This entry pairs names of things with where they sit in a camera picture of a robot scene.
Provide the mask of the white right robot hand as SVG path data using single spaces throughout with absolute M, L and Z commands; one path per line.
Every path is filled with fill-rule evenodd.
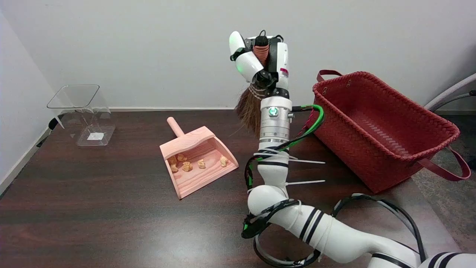
M 228 38 L 230 60 L 249 83 L 248 91 L 257 99 L 281 96 L 289 98 L 288 45 L 281 35 L 244 38 L 234 31 Z

